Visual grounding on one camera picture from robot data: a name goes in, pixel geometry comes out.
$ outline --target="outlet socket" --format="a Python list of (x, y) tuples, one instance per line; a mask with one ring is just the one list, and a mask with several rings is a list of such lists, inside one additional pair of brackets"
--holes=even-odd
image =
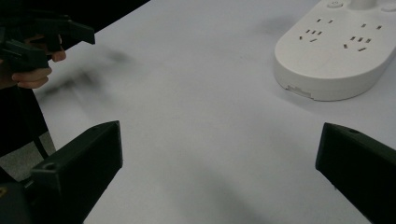
[(396, 10), (355, 2), (320, 1), (278, 40), (275, 76), (284, 89), (337, 101), (374, 86), (395, 55)]

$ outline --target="white plastic base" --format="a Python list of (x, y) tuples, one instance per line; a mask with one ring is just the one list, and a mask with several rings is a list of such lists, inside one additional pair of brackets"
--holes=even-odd
[(396, 53), (396, 4), (350, 3), (320, 1), (279, 39), (275, 75), (284, 89), (337, 101), (378, 81)]

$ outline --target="finger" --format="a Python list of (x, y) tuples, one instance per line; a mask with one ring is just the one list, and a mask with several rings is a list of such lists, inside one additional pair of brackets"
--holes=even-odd
[(43, 77), (37, 81), (33, 82), (19, 82), (18, 86), (25, 89), (37, 89), (49, 81), (48, 77)]
[(31, 41), (34, 41), (34, 40), (37, 40), (37, 39), (41, 39), (43, 37), (44, 37), (44, 35), (35, 35), (35, 36), (32, 36), (32, 37), (26, 38), (25, 39), (25, 43), (29, 44)]
[(64, 51), (64, 49), (62, 47), (61, 47), (61, 49), (62, 50), (56, 51), (56, 52), (52, 53), (52, 55), (51, 55), (51, 58), (55, 63), (66, 59), (66, 52)]
[(50, 67), (48, 68), (37, 68), (30, 72), (14, 73), (12, 80), (17, 82), (35, 82), (42, 78), (45, 78), (52, 72)]

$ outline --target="table surface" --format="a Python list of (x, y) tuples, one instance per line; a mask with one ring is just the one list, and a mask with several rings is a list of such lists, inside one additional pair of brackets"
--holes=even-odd
[(151, 0), (51, 63), (57, 148), (119, 120), (124, 164), (85, 224), (369, 221), (315, 169), (325, 122), (396, 147), (396, 62), (366, 93), (282, 89), (274, 49), (316, 0)]

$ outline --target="black plastic part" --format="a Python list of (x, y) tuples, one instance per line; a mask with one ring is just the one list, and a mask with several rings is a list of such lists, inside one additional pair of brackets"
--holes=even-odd
[[(37, 8), (47, 11), (56, 11), (70, 16), (74, 21), (91, 26), (95, 32), (101, 31), (113, 22), (121, 19), (130, 12), (146, 4), (149, 0), (113, 0), (111, 3), (81, 4), (80, 0), (27, 0), (29, 8)], [(76, 39), (68, 35), (62, 36), (62, 46), (69, 49), (77, 44)]]
[(32, 169), (36, 223), (83, 223), (121, 166), (118, 121), (79, 135)]
[(26, 44), (25, 39), (43, 35), (49, 51), (62, 49), (60, 36), (94, 44), (94, 30), (72, 21), (67, 15), (29, 9), (22, 0), (0, 0), (0, 59), (9, 62), (12, 72), (47, 68), (48, 56), (43, 49)]
[(396, 151), (364, 133), (325, 123), (316, 168), (375, 224), (396, 223)]

